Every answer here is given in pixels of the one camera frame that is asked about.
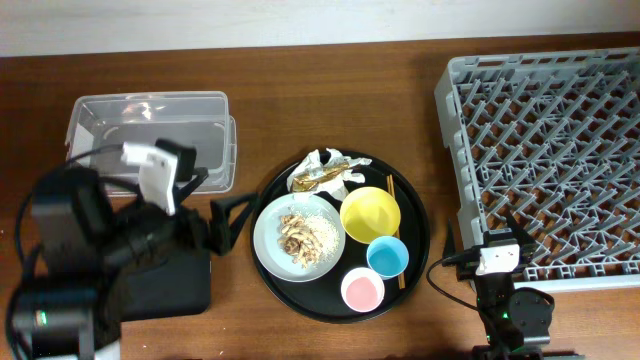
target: cup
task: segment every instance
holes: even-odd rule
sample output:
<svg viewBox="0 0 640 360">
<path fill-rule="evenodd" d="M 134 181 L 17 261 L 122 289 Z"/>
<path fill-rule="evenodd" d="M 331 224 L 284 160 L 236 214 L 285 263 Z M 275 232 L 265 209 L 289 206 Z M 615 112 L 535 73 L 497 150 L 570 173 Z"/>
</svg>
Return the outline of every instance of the cup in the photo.
<svg viewBox="0 0 640 360">
<path fill-rule="evenodd" d="M 342 278 L 340 292 L 349 308 L 357 312 L 369 312 L 382 303 L 384 283 L 375 271 L 359 267 Z"/>
<path fill-rule="evenodd" d="M 393 236 L 381 236 L 367 248 L 367 265 L 382 280 L 400 275 L 409 264 L 409 251 L 402 241 Z"/>
<path fill-rule="evenodd" d="M 400 207 L 388 192 L 377 187 L 362 187 L 342 202 L 340 222 L 351 238 L 370 244 L 376 238 L 393 235 L 398 230 Z"/>
</svg>

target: crumpled wrapper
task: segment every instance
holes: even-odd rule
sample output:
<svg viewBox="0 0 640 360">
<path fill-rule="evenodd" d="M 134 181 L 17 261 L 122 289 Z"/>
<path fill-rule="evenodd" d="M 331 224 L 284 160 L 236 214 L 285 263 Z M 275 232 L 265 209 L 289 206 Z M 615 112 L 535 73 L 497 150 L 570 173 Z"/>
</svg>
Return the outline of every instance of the crumpled wrapper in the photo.
<svg viewBox="0 0 640 360">
<path fill-rule="evenodd" d="M 345 181 L 364 183 L 363 174 L 353 174 L 353 167 L 369 165 L 371 159 L 343 156 L 336 149 L 327 149 L 331 154 L 327 164 L 320 162 L 320 152 L 314 150 L 302 160 L 287 178 L 287 188 L 292 193 L 315 194 L 326 191 L 336 200 L 343 201 L 349 191 Z"/>
</svg>

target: wooden chopstick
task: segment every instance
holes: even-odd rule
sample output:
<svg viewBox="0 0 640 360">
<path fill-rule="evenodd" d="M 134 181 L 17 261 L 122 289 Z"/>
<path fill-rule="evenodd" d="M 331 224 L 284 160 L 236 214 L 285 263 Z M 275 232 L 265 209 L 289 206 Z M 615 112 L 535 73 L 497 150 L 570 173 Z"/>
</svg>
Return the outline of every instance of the wooden chopstick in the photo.
<svg viewBox="0 0 640 360">
<path fill-rule="evenodd" d="M 389 192 L 389 194 L 391 194 L 391 196 L 393 196 L 393 198 L 396 198 L 396 189 L 393 186 L 393 175 L 389 175 L 387 176 L 387 191 Z M 393 235 L 396 239 L 400 239 L 400 228 L 398 227 L 398 230 L 396 230 L 396 233 Z M 404 289 L 405 288 L 405 283 L 404 283 L 404 272 L 400 273 L 400 275 L 398 275 L 398 286 L 400 287 L 400 289 Z"/>
</svg>

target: brown tabletop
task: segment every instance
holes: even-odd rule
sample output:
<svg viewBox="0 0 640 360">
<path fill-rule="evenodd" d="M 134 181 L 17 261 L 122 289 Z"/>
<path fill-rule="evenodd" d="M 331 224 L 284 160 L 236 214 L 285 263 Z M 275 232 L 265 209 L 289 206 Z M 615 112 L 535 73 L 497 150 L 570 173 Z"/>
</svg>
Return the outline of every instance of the brown tabletop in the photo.
<svg viewBox="0 0 640 360">
<path fill-rule="evenodd" d="M 419 193 L 432 226 L 429 263 L 442 254 L 458 191 L 442 145 L 433 90 L 454 56 L 640 45 L 638 33 L 380 44 L 73 55 L 0 59 L 0 307 L 20 268 L 13 224 L 20 199 L 66 154 L 74 101 L 83 95 L 221 90 L 237 121 L 230 194 L 260 190 L 285 163 L 321 147 L 353 149 L 395 167 Z M 217 196 L 192 196 L 209 215 Z M 28 248 L 39 235 L 24 223 Z M 453 269 L 434 279 L 473 302 Z M 307 319 L 267 289 L 253 264 L 249 226 L 233 252 L 213 258 L 212 306 L 197 316 L 123 324 L 123 359 L 458 358 L 486 343 L 478 315 L 421 281 L 407 301 L 363 323 Z M 556 294 L 546 350 L 590 359 L 640 353 L 640 290 Z M 9 358 L 2 341 L 0 358 Z"/>
</svg>

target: black tray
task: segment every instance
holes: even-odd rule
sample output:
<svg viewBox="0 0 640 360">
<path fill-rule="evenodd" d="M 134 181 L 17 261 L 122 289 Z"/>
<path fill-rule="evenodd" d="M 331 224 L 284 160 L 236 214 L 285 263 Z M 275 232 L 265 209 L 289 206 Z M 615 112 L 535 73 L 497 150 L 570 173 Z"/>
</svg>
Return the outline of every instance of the black tray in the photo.
<svg viewBox="0 0 640 360">
<path fill-rule="evenodd" d="M 378 308 L 367 313 L 358 313 L 351 310 L 342 300 L 340 284 L 342 278 L 349 270 L 356 267 L 367 266 L 367 260 L 365 258 L 367 245 L 353 240 L 349 235 L 347 235 L 344 252 L 338 263 L 319 279 L 305 283 L 288 282 L 271 275 L 262 266 L 256 256 L 255 247 L 253 246 L 253 231 L 256 226 L 256 221 L 259 214 L 269 203 L 289 193 L 286 180 L 289 174 L 298 166 L 299 161 L 289 165 L 267 185 L 260 197 L 256 212 L 257 215 L 254 217 L 253 224 L 251 225 L 251 252 L 253 253 L 253 260 L 260 276 L 262 276 L 262 279 L 264 279 L 265 284 L 267 284 L 271 292 L 285 305 L 300 314 L 314 320 L 329 323 L 353 323 L 368 320 L 389 311 L 393 306 L 402 302 L 420 280 L 420 275 L 424 271 L 427 263 L 430 242 L 427 214 L 418 194 L 407 180 L 395 169 L 372 156 L 353 151 L 342 151 L 342 153 L 353 158 L 366 157 L 373 160 L 371 165 L 362 166 L 354 171 L 365 175 L 366 182 L 364 184 L 356 184 L 350 181 L 345 182 L 349 191 L 363 186 L 375 186 L 387 190 L 386 177 L 389 174 L 393 175 L 396 201 L 398 205 L 400 205 L 401 213 L 400 237 L 409 250 L 409 265 L 404 273 L 405 289 L 399 289 L 397 278 L 386 280 L 384 282 L 384 299 Z M 329 153 L 322 152 L 320 154 L 320 160 L 326 163 L 329 160 Z M 336 209 L 340 209 L 341 202 L 333 199 L 328 193 L 323 192 L 318 195 L 329 201 Z"/>
</svg>

